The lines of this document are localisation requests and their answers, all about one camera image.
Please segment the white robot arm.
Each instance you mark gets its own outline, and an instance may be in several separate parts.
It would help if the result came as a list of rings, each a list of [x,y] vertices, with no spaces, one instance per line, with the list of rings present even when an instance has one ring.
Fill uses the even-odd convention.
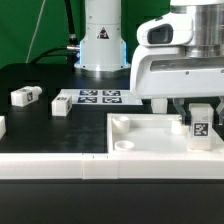
[[[184,114],[186,98],[218,97],[224,121],[224,0],[170,0],[170,11],[137,29],[126,61],[121,0],[85,0],[85,36],[76,67],[95,77],[129,68],[130,91],[154,105],[171,99]]]

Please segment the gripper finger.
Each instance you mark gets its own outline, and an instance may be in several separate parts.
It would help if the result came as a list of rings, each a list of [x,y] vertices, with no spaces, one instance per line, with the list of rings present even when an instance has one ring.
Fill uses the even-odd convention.
[[[219,104],[216,108],[216,112],[218,114],[218,124],[224,124],[224,96],[219,97]]]
[[[185,121],[186,112],[184,109],[184,99],[183,98],[174,98],[173,99],[173,105],[178,112],[178,114],[181,116],[182,121]]]

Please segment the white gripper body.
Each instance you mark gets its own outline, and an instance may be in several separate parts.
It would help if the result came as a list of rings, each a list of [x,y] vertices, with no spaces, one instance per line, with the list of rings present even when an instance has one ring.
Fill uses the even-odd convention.
[[[140,99],[224,95],[224,57],[189,58],[193,19],[168,13],[143,23],[131,66],[130,91]]]

